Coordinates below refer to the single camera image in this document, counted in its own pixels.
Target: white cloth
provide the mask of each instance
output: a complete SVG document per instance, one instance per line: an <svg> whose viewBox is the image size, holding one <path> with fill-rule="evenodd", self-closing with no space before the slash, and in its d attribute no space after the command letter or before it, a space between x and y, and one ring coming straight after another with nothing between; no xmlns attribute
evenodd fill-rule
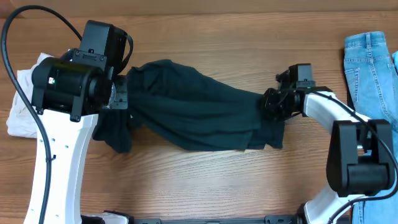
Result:
<svg viewBox="0 0 398 224"><path fill-rule="evenodd" d="M47 57L52 56L41 53L37 59L37 63L33 65L31 69L17 71L17 80L29 101L32 100L33 93L32 72L35 67ZM32 115L29 113L21 97L16 92L6 124L8 127L8 134L11 136L37 138L36 122L33 120Z"/></svg>

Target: wooden surface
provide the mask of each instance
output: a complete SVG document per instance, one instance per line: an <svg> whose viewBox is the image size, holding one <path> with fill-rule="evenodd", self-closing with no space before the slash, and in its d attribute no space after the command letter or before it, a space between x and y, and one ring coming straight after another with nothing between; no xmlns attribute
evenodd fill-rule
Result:
<svg viewBox="0 0 398 224"><path fill-rule="evenodd" d="M396 0L10 0L15 7L38 4L63 16L135 16L167 14L221 14L253 12L325 12L398 10ZM51 17L26 11L22 15Z"/></svg>
<svg viewBox="0 0 398 224"><path fill-rule="evenodd" d="M318 85L345 101L344 38L386 33L398 50L398 13L328 12L202 16L85 17L108 22L134 38L129 66L169 58L243 90L276 87L276 73L310 62ZM14 70L30 68L40 52L61 55L78 39L57 19L12 23L8 50ZM22 223L30 199L35 140L7 135L14 87L0 67L0 223ZM91 141L81 194L83 213L104 209L137 218L232 218L294 213L326 184L330 137L309 118L287 122L282 150L187 152L143 128L129 154Z"/></svg>

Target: jeans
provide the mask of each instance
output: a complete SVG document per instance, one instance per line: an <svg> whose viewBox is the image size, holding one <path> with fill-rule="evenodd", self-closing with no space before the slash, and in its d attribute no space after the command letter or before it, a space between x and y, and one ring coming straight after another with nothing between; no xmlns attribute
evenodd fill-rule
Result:
<svg viewBox="0 0 398 224"><path fill-rule="evenodd" d="M394 155L398 157L398 75L383 32L368 32L345 40L344 69L355 110L392 125ZM383 190L377 196L388 194ZM354 206L354 224L398 223L398 194Z"/></svg>

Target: cable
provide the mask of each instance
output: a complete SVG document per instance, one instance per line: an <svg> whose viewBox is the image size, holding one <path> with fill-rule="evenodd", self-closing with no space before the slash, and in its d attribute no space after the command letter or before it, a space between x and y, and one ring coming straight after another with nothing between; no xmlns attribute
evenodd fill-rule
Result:
<svg viewBox="0 0 398 224"><path fill-rule="evenodd" d="M383 148L386 150L387 154L389 155L389 157L391 158L391 160L394 163L394 168L396 171L396 174L398 176L398 163L394 157L394 155L392 154L391 150L389 149L389 147L387 146L387 144L380 139L379 135L377 134L377 132L373 129L372 126L370 126L367 122L365 122L361 117L359 117L354 111L352 111L351 109L349 109L344 103L334 99L331 96L319 93L317 91L312 91L312 90L303 90L303 89L294 89L297 91L302 91L305 93L313 93L315 95L318 96L322 96L324 98L327 98L331 101L333 101L334 103L336 103L337 105L339 105L340 107L342 107L347 113L349 113L352 117L354 117L355 119L357 119L359 122L361 122L362 124L364 124L369 131L372 133L372 135L374 137L376 137L377 141L379 141L379 143L383 146ZM389 194L385 195L385 196L378 196L378 197L368 197L368 198L357 198L354 200L349 201L348 203L344 204L342 207L340 207L330 218L329 218L329 222L328 224L332 224L333 220L341 213L343 212L346 208L348 207L352 207L355 203L357 202L366 202L366 201L375 201L375 200L384 200L387 198L392 197L393 195L395 195L398 192L398 184L396 184L396 186L394 187L394 190L392 192L390 192Z"/></svg>
<svg viewBox="0 0 398 224"><path fill-rule="evenodd" d="M2 60L4 62L4 66L6 67L7 73L11 79L12 84L14 84L15 89L17 90L22 101L25 103L26 108L29 110L30 114L32 115L33 119L35 120L37 127L39 128L39 131L43 137L44 148L45 148L45 157L46 157L45 160L46 160L46 165L47 165L42 209L40 211L40 218L39 218L39 224L43 224L44 217L45 217L45 211L47 209L47 202L49 200L50 183L51 183L51 161L53 160L53 158L51 158L49 137L47 136L47 133L45 132L45 128L44 128L43 123L41 122L39 116L37 115L36 111L33 109L33 106L30 104L24 91L22 90L21 86L19 85L18 80L17 80L14 72L12 71L11 64L10 64L10 61L8 58L8 53L7 53L7 33L8 33L8 29L10 28L12 20L14 20L15 17L18 14L20 14L21 12L30 10L30 9L43 10L43 11L49 12L49 13L57 16L69 28L71 28L71 30L77 35L77 37L80 40L81 40L81 35L63 16L61 16L59 13L55 12L54 10L49 9L47 7L43 7L43 6L23 6L23 7L16 9L6 19L6 21L4 23L4 27L2 28L2 32L1 32L1 55L2 55Z"/></svg>

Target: denim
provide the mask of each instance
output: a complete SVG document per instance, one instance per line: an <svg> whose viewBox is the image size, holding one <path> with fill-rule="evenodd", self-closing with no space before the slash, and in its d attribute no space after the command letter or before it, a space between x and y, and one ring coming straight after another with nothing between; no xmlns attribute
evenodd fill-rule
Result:
<svg viewBox="0 0 398 224"><path fill-rule="evenodd" d="M394 155L398 158L398 75L383 32L368 32L345 40L344 69L355 110L392 125ZM383 190L377 196L388 194ZM354 206L354 224L398 223L398 194Z"/></svg>

